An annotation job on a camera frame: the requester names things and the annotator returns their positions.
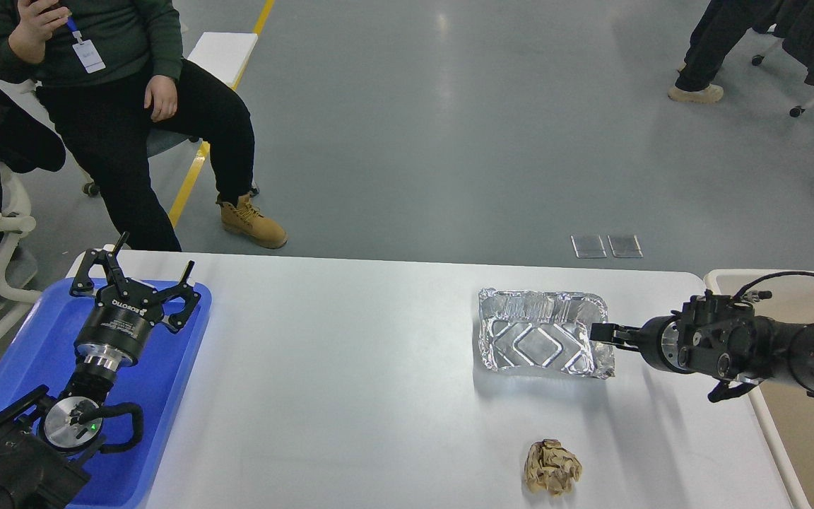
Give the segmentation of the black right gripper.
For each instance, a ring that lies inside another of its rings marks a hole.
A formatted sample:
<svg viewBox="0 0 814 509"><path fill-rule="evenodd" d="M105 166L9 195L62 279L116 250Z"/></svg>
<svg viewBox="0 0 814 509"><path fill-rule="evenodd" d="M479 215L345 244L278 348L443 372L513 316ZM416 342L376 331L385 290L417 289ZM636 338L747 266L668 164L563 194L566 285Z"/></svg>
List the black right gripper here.
<svg viewBox="0 0 814 509"><path fill-rule="evenodd" d="M678 364L679 331L674 316L655 317L642 328L617 323L594 323L590 341L608 344L620 350L639 352L644 361L666 373L691 373Z"/></svg>

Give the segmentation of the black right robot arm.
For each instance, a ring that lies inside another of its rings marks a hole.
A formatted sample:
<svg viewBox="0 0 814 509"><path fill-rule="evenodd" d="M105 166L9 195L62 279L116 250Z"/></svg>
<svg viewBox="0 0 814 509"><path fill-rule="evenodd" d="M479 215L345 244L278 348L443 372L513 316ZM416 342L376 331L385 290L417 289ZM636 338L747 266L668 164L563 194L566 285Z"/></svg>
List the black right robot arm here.
<svg viewBox="0 0 814 509"><path fill-rule="evenodd" d="M772 293L763 275L734 294L697 294L669 316L640 327L595 323L590 339L634 351L666 373L700 373L716 380L711 402L742 397L766 380L804 389L814 397L814 323L785 323L757 315Z"/></svg>

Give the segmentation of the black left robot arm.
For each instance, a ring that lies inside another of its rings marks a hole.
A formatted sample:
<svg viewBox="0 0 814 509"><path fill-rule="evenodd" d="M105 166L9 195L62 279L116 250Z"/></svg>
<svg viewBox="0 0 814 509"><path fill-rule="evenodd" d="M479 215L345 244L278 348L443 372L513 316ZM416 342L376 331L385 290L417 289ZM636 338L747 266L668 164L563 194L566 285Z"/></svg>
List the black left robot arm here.
<svg viewBox="0 0 814 509"><path fill-rule="evenodd" d="M211 296L123 273L123 240L49 287L0 363L0 508L130 508L152 484Z"/></svg>

